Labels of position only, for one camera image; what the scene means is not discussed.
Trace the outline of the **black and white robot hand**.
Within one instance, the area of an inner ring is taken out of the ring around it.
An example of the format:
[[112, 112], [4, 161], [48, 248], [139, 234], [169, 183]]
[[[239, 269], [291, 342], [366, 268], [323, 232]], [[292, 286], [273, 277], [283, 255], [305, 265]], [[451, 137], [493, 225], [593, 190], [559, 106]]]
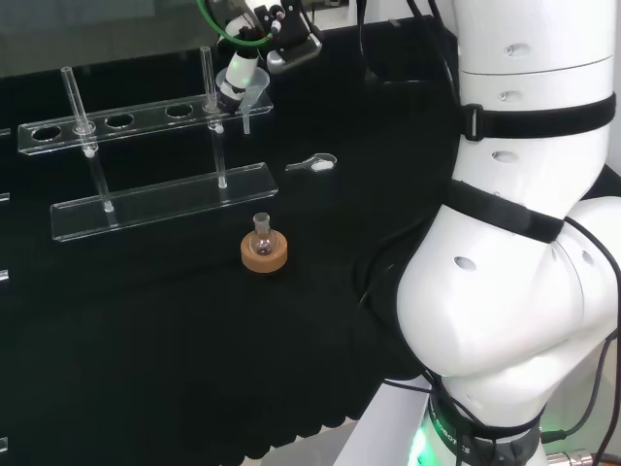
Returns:
[[218, 39], [235, 49], [218, 92], [217, 107], [226, 113], [241, 105], [260, 60], [278, 74], [321, 52], [320, 32], [301, 1], [236, 1], [242, 14], [226, 26], [218, 23], [210, 1], [197, 6]]

